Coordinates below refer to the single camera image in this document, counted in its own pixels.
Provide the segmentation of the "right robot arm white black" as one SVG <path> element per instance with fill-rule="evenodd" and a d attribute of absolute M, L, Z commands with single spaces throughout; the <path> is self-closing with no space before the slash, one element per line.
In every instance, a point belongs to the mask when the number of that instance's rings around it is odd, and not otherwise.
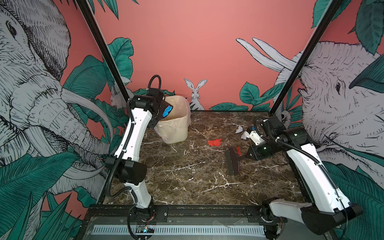
<path fill-rule="evenodd" d="M 336 185 L 303 127 L 286 129 L 277 117 L 270 117 L 247 128 L 245 136 L 253 142 L 246 158 L 259 161 L 285 152 L 312 195 L 311 202 L 305 204 L 283 199 L 264 201 L 266 221 L 291 219 L 321 235 L 363 214 L 362 207 L 351 203 Z"/>

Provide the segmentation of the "dark brown dustpan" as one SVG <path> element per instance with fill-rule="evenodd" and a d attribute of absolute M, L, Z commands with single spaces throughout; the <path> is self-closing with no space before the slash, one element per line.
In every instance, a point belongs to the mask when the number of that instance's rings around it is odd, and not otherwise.
<path fill-rule="evenodd" d="M 155 115 L 154 126 L 156 126 L 159 121 L 165 119 L 171 113 L 173 108 L 173 105 L 163 100 L 158 108 L 158 112 Z"/>

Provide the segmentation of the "blue paper scrap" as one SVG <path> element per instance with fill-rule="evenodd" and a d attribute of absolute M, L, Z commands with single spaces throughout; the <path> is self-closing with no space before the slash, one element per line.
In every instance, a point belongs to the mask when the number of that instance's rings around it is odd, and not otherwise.
<path fill-rule="evenodd" d="M 166 117 L 170 114 L 170 112 L 172 111 L 172 109 L 173 109 L 173 106 L 171 106 L 171 105 L 167 106 L 167 107 L 164 109 L 164 111 L 163 111 L 162 117 L 163 117 L 163 118 L 166 118 Z"/>

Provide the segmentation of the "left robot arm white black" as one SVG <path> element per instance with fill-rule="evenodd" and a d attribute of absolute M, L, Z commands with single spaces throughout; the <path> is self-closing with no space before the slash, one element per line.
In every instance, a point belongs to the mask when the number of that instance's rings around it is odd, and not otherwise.
<path fill-rule="evenodd" d="M 163 117 L 162 112 L 167 107 L 164 99 L 161 90 L 149 88 L 146 95 L 135 95 L 127 102 L 128 129 L 114 156 L 106 159 L 110 172 L 105 190 L 109 199 L 129 190 L 136 208 L 153 211 L 152 197 L 145 184 L 147 166 L 139 162 L 139 157 L 146 129 L 154 128 Z"/>

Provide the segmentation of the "dark brown hand brush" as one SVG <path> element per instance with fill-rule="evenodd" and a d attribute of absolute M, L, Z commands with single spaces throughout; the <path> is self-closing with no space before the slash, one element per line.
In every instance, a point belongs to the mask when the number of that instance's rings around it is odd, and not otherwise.
<path fill-rule="evenodd" d="M 225 159 L 227 161 L 228 172 L 230 176 L 236 176 L 240 173 L 240 161 L 246 160 L 249 154 L 239 155 L 234 148 L 228 148 L 225 152 Z"/>

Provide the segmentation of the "cream trash bin with liner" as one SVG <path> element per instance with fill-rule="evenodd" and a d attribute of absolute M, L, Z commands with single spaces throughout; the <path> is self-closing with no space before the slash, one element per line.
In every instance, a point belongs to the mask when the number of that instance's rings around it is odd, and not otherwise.
<path fill-rule="evenodd" d="M 191 124 L 190 103 L 182 96 L 166 97 L 165 101 L 173 108 L 169 115 L 155 126 L 156 133 L 166 144 L 179 143 L 187 139 Z"/>

